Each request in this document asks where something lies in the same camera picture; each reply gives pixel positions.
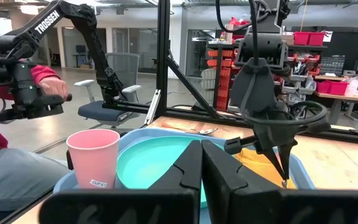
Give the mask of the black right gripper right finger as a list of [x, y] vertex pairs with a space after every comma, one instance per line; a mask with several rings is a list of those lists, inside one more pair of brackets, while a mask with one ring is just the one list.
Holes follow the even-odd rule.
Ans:
[[211, 223], [275, 223], [279, 186], [203, 140], [202, 180]]

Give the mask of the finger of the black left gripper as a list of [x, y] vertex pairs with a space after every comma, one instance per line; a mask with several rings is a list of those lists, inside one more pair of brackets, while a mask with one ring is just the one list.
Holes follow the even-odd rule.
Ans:
[[275, 152], [274, 148], [266, 148], [264, 149], [262, 146], [256, 146], [257, 154], [264, 155], [270, 163], [274, 166], [276, 171], [280, 174], [282, 178], [282, 183], [286, 184], [287, 182], [287, 160], [283, 158], [283, 155], [279, 151]]
[[292, 141], [288, 144], [283, 144], [277, 147], [278, 149], [278, 156], [280, 159], [280, 170], [282, 172], [281, 176], [283, 182], [287, 182], [290, 178], [290, 156], [291, 156], [291, 149], [293, 146], [296, 146], [297, 142]]

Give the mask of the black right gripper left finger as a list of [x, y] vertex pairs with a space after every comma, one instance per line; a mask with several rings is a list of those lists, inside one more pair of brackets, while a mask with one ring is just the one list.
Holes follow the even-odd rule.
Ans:
[[150, 190], [163, 193], [158, 223], [199, 223], [203, 148], [194, 140]]

